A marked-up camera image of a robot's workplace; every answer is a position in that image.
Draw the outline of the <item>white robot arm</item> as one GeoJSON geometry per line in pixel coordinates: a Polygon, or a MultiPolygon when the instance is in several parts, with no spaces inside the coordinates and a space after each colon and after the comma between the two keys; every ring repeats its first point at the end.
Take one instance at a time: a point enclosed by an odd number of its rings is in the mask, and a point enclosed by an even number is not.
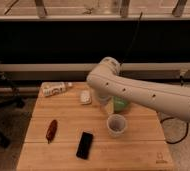
{"type": "Polygon", "coordinates": [[[190,123],[190,87],[124,78],[120,63],[103,58],[88,74],[87,84],[113,95],[190,123]]]}

